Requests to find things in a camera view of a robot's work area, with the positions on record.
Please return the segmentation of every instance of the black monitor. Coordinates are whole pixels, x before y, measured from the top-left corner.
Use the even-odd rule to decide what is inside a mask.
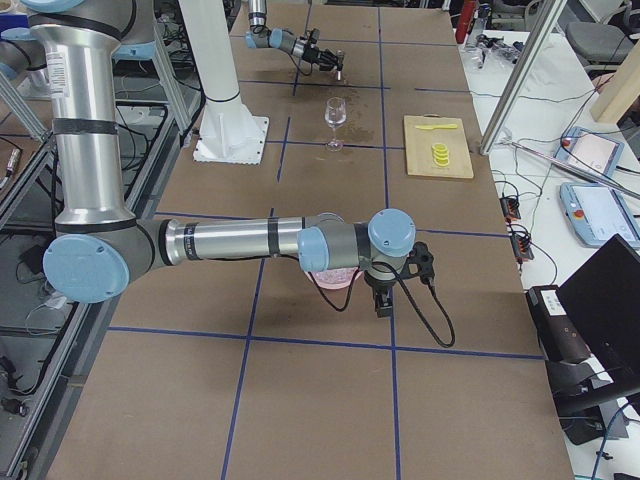
[[[560,415],[627,397],[640,402],[640,256],[613,236],[557,291],[558,299],[613,383],[557,398]],[[635,405],[640,413],[640,403]]]

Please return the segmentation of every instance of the red fire extinguisher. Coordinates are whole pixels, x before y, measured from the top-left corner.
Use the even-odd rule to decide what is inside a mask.
[[[460,19],[458,20],[458,27],[456,28],[456,42],[458,45],[464,43],[464,39],[469,32],[469,25],[473,20],[473,13],[476,10],[476,0],[464,0],[462,5],[462,11],[460,12]]]

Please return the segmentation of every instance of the wooden block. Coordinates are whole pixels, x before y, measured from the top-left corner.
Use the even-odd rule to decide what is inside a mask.
[[[420,130],[420,125],[456,124],[456,129]],[[405,115],[404,138],[407,173],[422,177],[473,178],[473,167],[464,126],[459,118]],[[443,143],[449,149],[449,165],[437,165],[431,147]]]
[[[640,96],[640,46],[636,44],[620,65],[610,85],[591,107],[596,121],[617,123]]]

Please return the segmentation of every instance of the blue joint cap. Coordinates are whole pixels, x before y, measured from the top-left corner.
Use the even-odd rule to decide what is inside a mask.
[[[389,257],[404,257],[413,249],[416,240],[413,219],[395,208],[376,213],[368,230],[371,244]]]
[[[25,27],[16,27],[5,30],[0,34],[3,40],[12,42],[35,42],[37,38],[33,36],[31,30]]]
[[[156,42],[120,45],[113,53],[113,59],[118,60],[151,60],[156,54]]]
[[[122,256],[91,235],[56,238],[44,254],[43,266],[49,283],[76,302],[103,302],[129,285],[129,268]]]
[[[271,31],[271,35],[269,36],[269,46],[272,48],[280,48],[280,46],[282,45],[282,36],[282,29],[274,28]]]
[[[25,7],[41,13],[60,13],[77,7],[85,0],[21,0]]]
[[[298,259],[305,272],[324,272],[329,268],[329,246],[318,227],[298,232]]]
[[[6,63],[0,63],[0,72],[4,73],[9,80],[15,80],[18,76],[18,72]]]
[[[249,48],[258,48],[256,42],[253,40],[253,36],[251,32],[247,32],[244,34],[244,41],[247,42],[247,47]]]

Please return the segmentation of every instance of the yellow knife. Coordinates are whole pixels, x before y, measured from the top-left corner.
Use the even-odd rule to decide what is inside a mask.
[[[445,123],[443,125],[416,125],[418,130],[455,130],[458,125],[455,123]]]

